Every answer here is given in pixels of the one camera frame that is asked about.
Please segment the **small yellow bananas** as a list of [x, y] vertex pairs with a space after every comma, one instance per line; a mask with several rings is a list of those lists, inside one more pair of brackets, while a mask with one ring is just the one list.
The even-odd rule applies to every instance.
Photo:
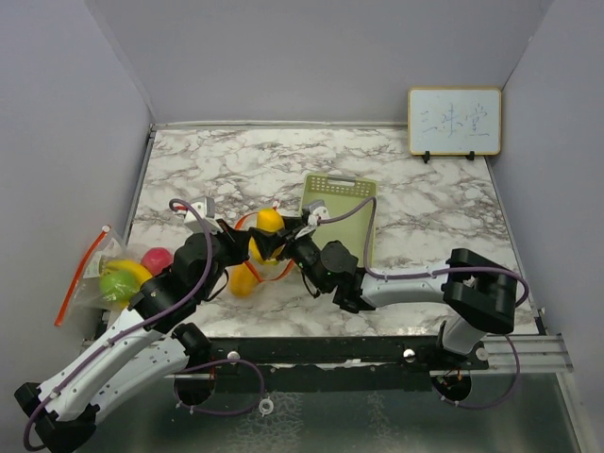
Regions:
[[271, 259], [264, 259], [261, 254], [260, 251], [258, 249], [257, 243], [254, 239], [251, 239], [249, 241], [249, 252], [250, 252], [250, 261], [254, 264], [254, 265], [259, 265], [259, 266], [277, 266], [279, 264], [279, 261], [271, 258]]

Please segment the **yellow mango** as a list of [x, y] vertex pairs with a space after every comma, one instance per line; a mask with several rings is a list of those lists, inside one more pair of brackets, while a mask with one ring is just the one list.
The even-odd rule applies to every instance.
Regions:
[[284, 228], [284, 221], [275, 209], [262, 209], [257, 213], [256, 228], [267, 232], [278, 232]]

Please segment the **orange bell pepper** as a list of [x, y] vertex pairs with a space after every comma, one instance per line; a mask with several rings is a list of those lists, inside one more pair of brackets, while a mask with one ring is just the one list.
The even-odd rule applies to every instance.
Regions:
[[232, 269], [229, 290], [235, 297], [245, 298], [250, 296], [259, 284], [257, 276], [247, 263], [239, 264]]

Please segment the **red apple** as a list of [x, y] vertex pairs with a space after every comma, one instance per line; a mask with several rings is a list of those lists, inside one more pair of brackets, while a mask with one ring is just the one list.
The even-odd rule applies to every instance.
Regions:
[[153, 276], [159, 274], [173, 262], [173, 254], [164, 247], [153, 247], [141, 258], [141, 265]]

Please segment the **green plastic basket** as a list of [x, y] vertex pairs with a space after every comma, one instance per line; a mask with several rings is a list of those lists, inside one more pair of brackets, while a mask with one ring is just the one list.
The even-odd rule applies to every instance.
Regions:
[[[344, 215], [363, 200], [378, 195], [378, 184], [369, 178], [352, 176], [328, 176], [327, 174], [308, 174], [305, 178], [300, 206], [313, 200], [325, 201], [331, 218]], [[331, 241], [340, 241], [348, 251], [359, 259], [363, 265], [364, 257], [368, 263], [373, 261], [375, 227], [371, 228], [371, 236], [367, 253], [364, 253], [365, 239], [371, 220], [372, 203], [368, 203], [352, 216], [334, 224], [319, 226], [313, 235], [314, 242], [323, 248]]]

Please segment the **yellow banana bunch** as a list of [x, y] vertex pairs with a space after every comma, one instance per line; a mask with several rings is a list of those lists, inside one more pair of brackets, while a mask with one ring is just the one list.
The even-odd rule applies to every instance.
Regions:
[[105, 268], [111, 271], [127, 271], [142, 285], [153, 275], [140, 263], [134, 260], [110, 260]]

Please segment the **green lime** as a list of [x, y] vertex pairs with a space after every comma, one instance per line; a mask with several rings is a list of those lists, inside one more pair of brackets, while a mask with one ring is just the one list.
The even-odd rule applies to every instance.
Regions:
[[106, 301], [117, 303], [128, 301], [139, 290], [139, 285], [128, 271], [117, 270], [100, 277], [99, 289]]

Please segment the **clear zip bag red zipper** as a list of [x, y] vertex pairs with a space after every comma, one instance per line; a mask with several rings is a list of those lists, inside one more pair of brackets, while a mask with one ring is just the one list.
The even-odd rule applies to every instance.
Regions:
[[62, 326], [68, 316], [77, 309], [123, 310], [133, 295], [128, 301], [108, 302], [100, 292], [99, 279], [102, 275], [111, 272], [105, 268], [108, 261], [134, 260], [141, 263], [141, 258], [149, 249], [131, 250], [113, 227], [103, 226], [76, 267], [54, 325]]

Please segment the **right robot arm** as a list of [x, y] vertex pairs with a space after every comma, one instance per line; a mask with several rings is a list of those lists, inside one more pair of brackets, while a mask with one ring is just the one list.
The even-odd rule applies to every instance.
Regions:
[[515, 272], [465, 248], [456, 248], [439, 266], [395, 274], [361, 264], [340, 241], [318, 246], [313, 229], [299, 218], [269, 232], [252, 228], [251, 237], [264, 259], [290, 260], [316, 295], [332, 294], [342, 310], [358, 313], [399, 304], [444, 304], [454, 311], [433, 346], [435, 361], [445, 369], [464, 362], [488, 334], [513, 332], [515, 310], [524, 298], [517, 288], [526, 282]]

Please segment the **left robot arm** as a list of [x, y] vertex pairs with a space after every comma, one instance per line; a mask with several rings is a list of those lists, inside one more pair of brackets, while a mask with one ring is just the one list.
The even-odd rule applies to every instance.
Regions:
[[187, 319], [227, 268], [248, 259], [250, 239], [225, 222], [201, 226], [79, 357], [42, 383], [21, 385], [14, 396], [28, 417], [25, 449], [74, 452], [133, 392], [182, 369], [202, 370], [210, 340]]

